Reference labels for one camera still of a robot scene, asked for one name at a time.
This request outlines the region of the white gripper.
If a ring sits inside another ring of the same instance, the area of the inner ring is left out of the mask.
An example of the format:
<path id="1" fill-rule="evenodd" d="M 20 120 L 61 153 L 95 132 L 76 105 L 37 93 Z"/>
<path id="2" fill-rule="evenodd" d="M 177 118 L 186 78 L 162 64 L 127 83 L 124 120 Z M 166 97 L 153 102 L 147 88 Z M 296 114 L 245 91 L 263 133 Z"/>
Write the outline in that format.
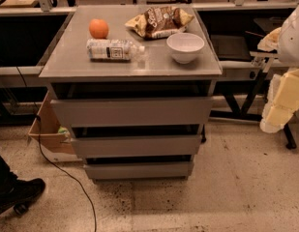
<path id="1" fill-rule="evenodd" d="M 283 75 L 275 74 L 267 100 L 259 126 L 264 132 L 276 133 L 299 109 L 299 69 L 291 69 Z"/>

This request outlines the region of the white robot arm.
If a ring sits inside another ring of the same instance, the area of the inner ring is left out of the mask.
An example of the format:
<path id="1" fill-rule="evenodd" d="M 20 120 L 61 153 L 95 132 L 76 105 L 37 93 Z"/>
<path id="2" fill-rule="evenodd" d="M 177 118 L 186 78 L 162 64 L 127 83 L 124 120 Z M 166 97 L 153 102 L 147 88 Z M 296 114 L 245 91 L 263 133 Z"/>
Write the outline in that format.
<path id="1" fill-rule="evenodd" d="M 290 67 L 270 82 L 260 128 L 267 133 L 281 130 L 299 109 L 299 5 L 283 25 L 266 35 L 257 45 L 262 51 L 276 50 L 281 63 Z"/>

